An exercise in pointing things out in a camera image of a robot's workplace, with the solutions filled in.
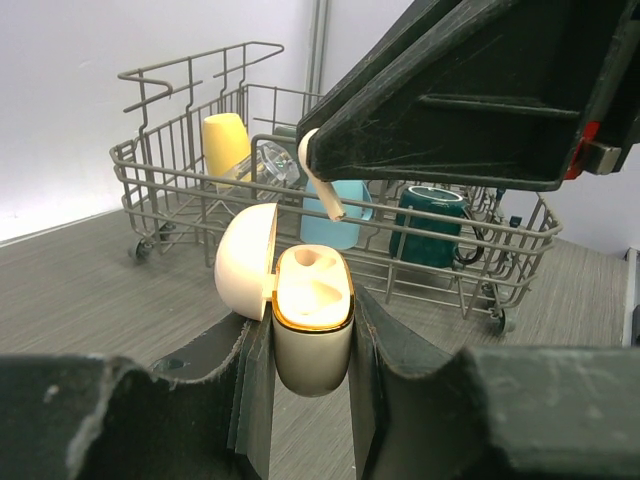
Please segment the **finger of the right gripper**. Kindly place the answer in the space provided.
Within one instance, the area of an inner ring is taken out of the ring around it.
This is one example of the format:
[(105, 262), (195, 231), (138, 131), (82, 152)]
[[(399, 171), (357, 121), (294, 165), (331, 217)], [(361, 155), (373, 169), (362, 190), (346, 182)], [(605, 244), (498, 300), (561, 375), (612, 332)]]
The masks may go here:
[(554, 191), (634, 1), (415, 1), (298, 123), (323, 181)]

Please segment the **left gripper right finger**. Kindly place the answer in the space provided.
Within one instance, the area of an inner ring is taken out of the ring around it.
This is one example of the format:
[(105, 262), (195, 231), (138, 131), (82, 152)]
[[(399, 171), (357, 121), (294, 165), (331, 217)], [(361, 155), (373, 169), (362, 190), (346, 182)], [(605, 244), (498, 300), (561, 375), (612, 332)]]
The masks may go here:
[(360, 479), (635, 479), (639, 352), (449, 354), (355, 293), (349, 393)]

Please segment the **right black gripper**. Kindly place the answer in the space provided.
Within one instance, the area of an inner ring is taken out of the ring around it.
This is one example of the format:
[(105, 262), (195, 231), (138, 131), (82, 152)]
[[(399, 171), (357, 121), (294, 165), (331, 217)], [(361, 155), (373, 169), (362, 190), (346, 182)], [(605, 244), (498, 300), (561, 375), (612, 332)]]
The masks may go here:
[(639, 3), (620, 38), (620, 47), (596, 96), (565, 178), (582, 173), (618, 173), (639, 143)]

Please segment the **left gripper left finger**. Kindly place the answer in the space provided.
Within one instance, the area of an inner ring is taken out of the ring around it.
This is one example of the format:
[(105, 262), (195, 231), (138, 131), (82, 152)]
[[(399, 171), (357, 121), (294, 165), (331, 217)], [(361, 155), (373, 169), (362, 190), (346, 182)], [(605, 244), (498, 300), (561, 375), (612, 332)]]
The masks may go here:
[(1, 359), (5, 479), (265, 479), (272, 328), (229, 314), (144, 367), (101, 354)]

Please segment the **beige earbud charging case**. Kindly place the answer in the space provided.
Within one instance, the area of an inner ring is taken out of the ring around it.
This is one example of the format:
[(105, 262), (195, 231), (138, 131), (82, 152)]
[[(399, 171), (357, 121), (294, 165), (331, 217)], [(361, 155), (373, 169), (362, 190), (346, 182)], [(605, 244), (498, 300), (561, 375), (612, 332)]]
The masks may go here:
[(355, 292), (335, 249), (300, 244), (275, 252), (278, 206), (239, 212), (226, 228), (214, 262), (223, 303), (248, 319), (271, 321), (282, 383), (303, 397), (334, 391), (349, 364)]

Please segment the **beige earbud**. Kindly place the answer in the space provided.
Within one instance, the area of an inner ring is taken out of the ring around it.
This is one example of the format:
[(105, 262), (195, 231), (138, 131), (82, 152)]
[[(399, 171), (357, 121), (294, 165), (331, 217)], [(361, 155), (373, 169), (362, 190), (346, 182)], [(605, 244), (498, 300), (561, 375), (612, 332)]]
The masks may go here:
[(327, 212), (328, 218), (332, 222), (339, 222), (344, 218), (346, 214), (340, 197), (336, 193), (333, 184), (331, 182), (320, 180), (311, 171), (311, 168), (309, 166), (309, 160), (311, 159), (309, 153), (309, 143), (311, 138), (316, 134), (317, 131), (318, 128), (312, 129), (302, 137), (298, 144), (298, 157), (302, 169), (311, 180), (311, 183), (315, 188), (319, 200), (321, 201)]

